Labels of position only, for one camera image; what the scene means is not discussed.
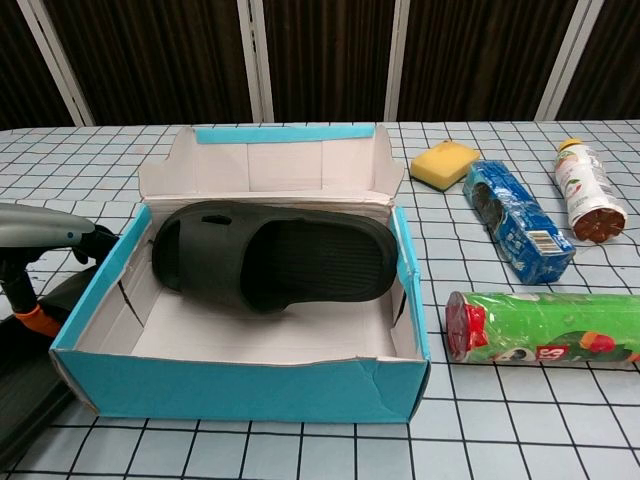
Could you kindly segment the blue checked tablecloth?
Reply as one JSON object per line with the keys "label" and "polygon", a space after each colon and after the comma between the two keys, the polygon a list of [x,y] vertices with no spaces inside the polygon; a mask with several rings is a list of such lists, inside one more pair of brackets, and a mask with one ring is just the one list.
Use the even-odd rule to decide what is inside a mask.
{"label": "blue checked tablecloth", "polygon": [[[557,291],[640,294],[640,119],[401,122],[392,154],[409,162],[444,139],[502,161],[559,226],[556,147],[597,150],[628,213],[624,232],[580,243]],[[421,264],[432,368],[407,424],[104,418],[71,403],[0,480],[640,480],[640,365],[457,364],[444,305],[454,290],[517,291],[459,187],[405,178],[397,196]]]}

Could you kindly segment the dark brown screen panel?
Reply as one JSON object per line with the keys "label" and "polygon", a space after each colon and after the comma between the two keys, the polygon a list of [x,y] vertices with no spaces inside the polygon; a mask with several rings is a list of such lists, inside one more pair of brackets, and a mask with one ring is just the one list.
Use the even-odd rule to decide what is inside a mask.
{"label": "dark brown screen panel", "polygon": [[263,0],[277,121],[380,121],[395,0]]}
{"label": "dark brown screen panel", "polygon": [[533,119],[576,4],[411,0],[398,119]]}
{"label": "dark brown screen panel", "polygon": [[0,130],[74,124],[16,0],[0,0]]}
{"label": "dark brown screen panel", "polygon": [[556,118],[640,119],[640,0],[604,0]]}
{"label": "dark brown screen panel", "polygon": [[43,0],[98,125],[252,118],[237,0]]}

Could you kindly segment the white screen frame post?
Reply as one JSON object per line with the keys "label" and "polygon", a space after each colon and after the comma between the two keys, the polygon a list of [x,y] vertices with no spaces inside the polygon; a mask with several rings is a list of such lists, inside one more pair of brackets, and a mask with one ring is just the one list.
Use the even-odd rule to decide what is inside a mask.
{"label": "white screen frame post", "polygon": [[263,0],[236,0],[252,119],[275,121]]}
{"label": "white screen frame post", "polygon": [[577,0],[535,113],[535,121],[556,119],[603,3],[604,0]]}
{"label": "white screen frame post", "polygon": [[397,120],[411,0],[395,0],[386,82],[384,121]]}
{"label": "white screen frame post", "polygon": [[77,127],[95,121],[43,0],[16,0],[62,100]]}

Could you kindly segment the light blue shoe box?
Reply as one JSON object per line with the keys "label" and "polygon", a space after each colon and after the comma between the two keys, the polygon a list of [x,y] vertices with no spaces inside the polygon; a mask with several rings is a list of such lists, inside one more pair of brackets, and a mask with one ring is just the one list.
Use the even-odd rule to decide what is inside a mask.
{"label": "light blue shoe box", "polygon": [[[75,393],[112,417],[405,423],[430,373],[405,167],[383,126],[184,127],[139,167],[141,207],[50,348]],[[164,286],[155,236],[205,201],[360,215],[397,241],[389,290],[281,312],[208,305]]]}

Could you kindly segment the yellow green scrub sponge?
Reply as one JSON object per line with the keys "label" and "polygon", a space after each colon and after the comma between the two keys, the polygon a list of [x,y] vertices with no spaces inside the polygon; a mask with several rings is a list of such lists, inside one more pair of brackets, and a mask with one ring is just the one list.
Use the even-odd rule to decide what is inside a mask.
{"label": "yellow green scrub sponge", "polygon": [[409,173],[438,191],[446,191],[461,180],[479,158],[477,150],[445,140],[415,157]]}

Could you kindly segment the black rubber slipper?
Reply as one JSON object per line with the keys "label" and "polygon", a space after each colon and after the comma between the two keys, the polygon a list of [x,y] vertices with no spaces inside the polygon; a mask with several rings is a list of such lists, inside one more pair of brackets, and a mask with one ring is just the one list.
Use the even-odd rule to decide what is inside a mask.
{"label": "black rubber slipper", "polygon": [[394,235],[374,219],[232,201],[177,210],[152,248],[164,286],[258,314],[297,303],[374,300],[392,286],[397,260]]}
{"label": "black rubber slipper", "polygon": [[40,298],[27,279],[12,289],[12,313],[0,320],[0,468],[25,451],[72,397],[49,349],[96,271],[76,272]]}

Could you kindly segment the green chips can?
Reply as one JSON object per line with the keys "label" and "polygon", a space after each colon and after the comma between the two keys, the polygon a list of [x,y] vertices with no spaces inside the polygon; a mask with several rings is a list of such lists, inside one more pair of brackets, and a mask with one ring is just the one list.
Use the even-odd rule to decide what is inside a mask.
{"label": "green chips can", "polygon": [[445,309],[461,363],[640,362],[640,296],[454,292]]}

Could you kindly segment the yellow capped drink bottle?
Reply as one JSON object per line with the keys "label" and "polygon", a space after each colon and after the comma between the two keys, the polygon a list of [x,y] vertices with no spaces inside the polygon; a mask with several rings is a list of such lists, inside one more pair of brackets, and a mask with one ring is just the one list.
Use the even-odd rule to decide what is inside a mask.
{"label": "yellow capped drink bottle", "polygon": [[577,138],[558,147],[555,180],[568,223],[580,241],[604,243],[625,228],[627,213],[616,198],[598,154]]}

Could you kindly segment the blue cookie package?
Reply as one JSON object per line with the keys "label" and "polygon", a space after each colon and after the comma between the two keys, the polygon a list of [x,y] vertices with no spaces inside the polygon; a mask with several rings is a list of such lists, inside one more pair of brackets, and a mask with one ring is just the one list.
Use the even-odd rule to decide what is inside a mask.
{"label": "blue cookie package", "polygon": [[560,279],[575,247],[503,163],[473,162],[463,193],[520,282],[535,285]]}

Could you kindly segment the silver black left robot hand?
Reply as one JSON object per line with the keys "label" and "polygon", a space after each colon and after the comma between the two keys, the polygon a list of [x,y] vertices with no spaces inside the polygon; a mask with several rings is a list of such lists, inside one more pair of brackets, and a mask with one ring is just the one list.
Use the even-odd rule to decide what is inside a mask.
{"label": "silver black left robot hand", "polygon": [[64,321],[37,299],[27,265],[59,248],[69,248],[85,265],[108,256],[118,236],[108,228],[73,214],[20,204],[0,203],[0,287],[14,316],[29,330],[55,337]]}

